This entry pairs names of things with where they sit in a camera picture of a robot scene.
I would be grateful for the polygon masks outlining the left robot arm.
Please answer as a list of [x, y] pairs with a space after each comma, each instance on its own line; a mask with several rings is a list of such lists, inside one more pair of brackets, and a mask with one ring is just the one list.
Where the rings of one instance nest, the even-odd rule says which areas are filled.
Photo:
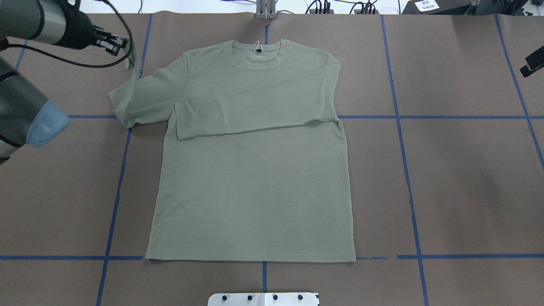
[[[125, 28], [122, 37], [91, 21], [79, 0], [2, 0], [1, 52], [20, 49], [81, 68], [110, 68], [133, 56], [136, 45], [128, 23], [108, 0], [108, 6]], [[119, 59], [87, 64], [51, 54], [31, 43], [84, 50], [97, 47]], [[1, 58], [1, 163], [24, 147], [41, 148], [70, 124], [69, 116], [28, 78], [24, 71]]]

